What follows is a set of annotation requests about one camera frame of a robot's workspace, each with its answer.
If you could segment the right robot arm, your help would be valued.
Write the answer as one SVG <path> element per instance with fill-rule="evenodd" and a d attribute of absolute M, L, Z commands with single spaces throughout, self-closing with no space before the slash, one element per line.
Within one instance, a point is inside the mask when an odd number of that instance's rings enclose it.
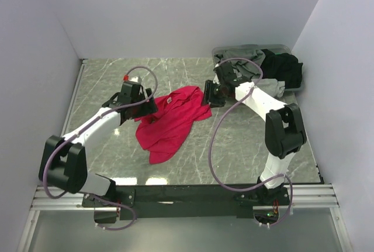
<path fill-rule="evenodd" d="M 265 122 L 265 145 L 268 158 L 254 191 L 259 204 L 269 205 L 286 192 L 284 180 L 289 164 L 307 141 L 302 113 L 297 104 L 286 104 L 270 96 L 257 86 L 257 81 L 246 81 L 237 76 L 231 64 L 216 64 L 214 80 L 205 82 L 202 105 L 221 108 L 233 97 Z"/>

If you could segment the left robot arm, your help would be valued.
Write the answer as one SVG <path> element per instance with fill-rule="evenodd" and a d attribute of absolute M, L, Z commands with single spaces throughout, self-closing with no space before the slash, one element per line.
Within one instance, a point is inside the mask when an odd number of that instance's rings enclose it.
<path fill-rule="evenodd" d="M 103 206 L 117 201 L 114 180 L 91 173 L 88 154 L 112 131 L 127 120 L 137 119 L 157 111 L 154 91 L 139 82 L 124 81 L 120 92 L 102 104 L 96 114 L 75 130 L 61 136 L 50 136 L 44 145 L 39 180 L 45 193 L 53 199 L 50 186 L 63 194 L 85 193 L 96 196 Z"/>

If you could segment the red t-shirt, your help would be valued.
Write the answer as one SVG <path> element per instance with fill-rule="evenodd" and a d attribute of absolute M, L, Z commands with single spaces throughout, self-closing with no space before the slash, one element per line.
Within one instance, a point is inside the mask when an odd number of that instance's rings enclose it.
<path fill-rule="evenodd" d="M 170 160 L 183 145 L 195 122 L 212 116 L 209 105 L 202 105 L 203 92 L 197 86 L 185 86 L 155 99 L 157 112 L 135 119 L 139 121 L 136 139 L 149 151 L 149 163 Z"/>

